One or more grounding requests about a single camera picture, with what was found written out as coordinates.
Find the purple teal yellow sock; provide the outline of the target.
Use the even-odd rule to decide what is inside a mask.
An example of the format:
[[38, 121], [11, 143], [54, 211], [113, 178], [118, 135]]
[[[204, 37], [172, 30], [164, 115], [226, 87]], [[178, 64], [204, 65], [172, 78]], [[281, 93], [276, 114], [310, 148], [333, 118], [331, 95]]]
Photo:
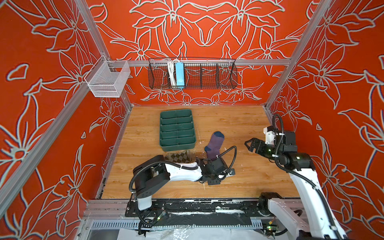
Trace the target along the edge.
[[216, 131], [212, 134], [211, 139], [207, 146], [205, 146], [205, 152], [209, 160], [214, 160], [220, 155], [220, 149], [224, 143], [225, 136], [222, 132]]

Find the olive argyle patterned sock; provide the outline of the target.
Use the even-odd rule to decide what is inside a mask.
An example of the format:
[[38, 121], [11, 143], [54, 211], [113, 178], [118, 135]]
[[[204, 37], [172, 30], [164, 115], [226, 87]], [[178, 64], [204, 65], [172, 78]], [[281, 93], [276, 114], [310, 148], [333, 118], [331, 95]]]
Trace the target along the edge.
[[189, 164], [195, 162], [190, 150], [184, 150], [177, 153], [168, 153], [164, 156], [164, 159], [168, 162], [181, 164]]

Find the green divided organizer tray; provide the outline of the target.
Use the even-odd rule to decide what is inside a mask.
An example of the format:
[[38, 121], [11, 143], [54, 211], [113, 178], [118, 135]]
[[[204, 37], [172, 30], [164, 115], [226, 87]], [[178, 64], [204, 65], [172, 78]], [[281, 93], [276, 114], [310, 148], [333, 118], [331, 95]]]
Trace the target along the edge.
[[192, 110], [161, 112], [159, 137], [159, 144], [164, 152], [194, 149], [197, 139]]

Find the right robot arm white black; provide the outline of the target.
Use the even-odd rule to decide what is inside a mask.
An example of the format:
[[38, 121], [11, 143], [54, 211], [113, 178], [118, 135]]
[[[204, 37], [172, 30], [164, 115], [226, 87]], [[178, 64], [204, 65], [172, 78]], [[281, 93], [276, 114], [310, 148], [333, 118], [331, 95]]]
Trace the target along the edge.
[[314, 161], [308, 154], [298, 152], [296, 135], [285, 131], [279, 114], [274, 114], [272, 121], [272, 125], [264, 129], [264, 141], [252, 138], [245, 146], [289, 174], [304, 208], [294, 211], [277, 193], [261, 193], [259, 213], [276, 217], [284, 226], [282, 231], [265, 227], [263, 235], [272, 238], [287, 235], [290, 240], [348, 239], [321, 189]]

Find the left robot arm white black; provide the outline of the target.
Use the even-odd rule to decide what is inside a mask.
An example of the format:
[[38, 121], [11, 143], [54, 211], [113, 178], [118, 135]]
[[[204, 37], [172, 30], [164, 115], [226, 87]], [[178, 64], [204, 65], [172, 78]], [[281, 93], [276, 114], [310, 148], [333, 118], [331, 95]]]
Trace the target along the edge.
[[129, 191], [134, 198], [136, 212], [141, 224], [154, 226], [160, 216], [152, 209], [152, 196], [169, 182], [190, 181], [209, 186], [219, 185], [229, 176], [235, 175], [233, 165], [237, 147], [232, 146], [213, 159], [197, 158], [193, 163], [174, 163], [157, 155], [133, 170]]

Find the light blue box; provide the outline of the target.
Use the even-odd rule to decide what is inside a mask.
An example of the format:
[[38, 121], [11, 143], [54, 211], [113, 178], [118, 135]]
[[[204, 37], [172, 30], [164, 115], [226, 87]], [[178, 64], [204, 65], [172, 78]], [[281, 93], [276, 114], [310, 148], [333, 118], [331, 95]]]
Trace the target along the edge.
[[184, 63], [176, 62], [175, 63], [176, 70], [176, 84], [177, 87], [183, 89], [185, 87], [185, 73], [184, 73]]

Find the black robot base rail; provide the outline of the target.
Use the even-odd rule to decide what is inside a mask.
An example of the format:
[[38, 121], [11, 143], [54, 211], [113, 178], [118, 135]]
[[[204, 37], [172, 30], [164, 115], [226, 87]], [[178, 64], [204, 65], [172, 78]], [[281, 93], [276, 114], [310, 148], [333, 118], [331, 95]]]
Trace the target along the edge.
[[125, 217], [159, 217], [156, 227], [247, 227], [262, 228], [276, 217], [259, 209], [257, 199], [153, 199], [152, 206], [139, 212], [129, 201]]

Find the clear plastic wall bin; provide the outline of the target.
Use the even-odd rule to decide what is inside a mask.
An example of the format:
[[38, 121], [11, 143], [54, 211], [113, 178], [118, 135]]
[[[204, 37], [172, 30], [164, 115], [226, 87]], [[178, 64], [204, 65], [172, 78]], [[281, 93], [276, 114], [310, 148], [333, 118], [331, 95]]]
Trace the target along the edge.
[[101, 55], [85, 76], [85, 82], [96, 98], [119, 98], [130, 75], [128, 61], [108, 61]]

